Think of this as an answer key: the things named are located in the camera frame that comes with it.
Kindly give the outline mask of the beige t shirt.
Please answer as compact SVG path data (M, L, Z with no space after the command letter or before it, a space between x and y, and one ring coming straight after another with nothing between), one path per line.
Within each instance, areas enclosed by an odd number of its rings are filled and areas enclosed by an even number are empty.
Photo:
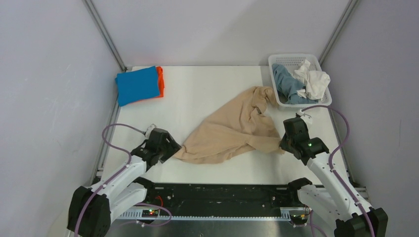
M194 164L217 164L257 150L284 154L273 119L265 115L276 106L273 88L253 86L205 118L183 142L175 158Z

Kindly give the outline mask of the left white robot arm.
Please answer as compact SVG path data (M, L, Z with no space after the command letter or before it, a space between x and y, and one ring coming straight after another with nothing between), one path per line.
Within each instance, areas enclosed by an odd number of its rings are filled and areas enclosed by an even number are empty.
M106 236L112 223L136 205L144 206L151 217L158 217L161 210L171 214L163 206L152 204L156 199L155 184L142 175L167 161L181 146L164 129L151 126L143 135L145 140L128 153L128 160L110 177L74 191L67 229L75 236Z

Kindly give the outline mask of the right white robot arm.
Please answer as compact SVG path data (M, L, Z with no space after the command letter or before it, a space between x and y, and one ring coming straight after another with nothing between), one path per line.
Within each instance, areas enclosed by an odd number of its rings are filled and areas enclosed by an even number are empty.
M287 200L293 206L305 204L334 230L336 237L383 237L388 215L374 208L350 184L330 161L330 151L318 137L310 138L301 117L283 122L285 135L280 142L287 151L308 167L321 181L326 193L319 191L307 178L289 183Z

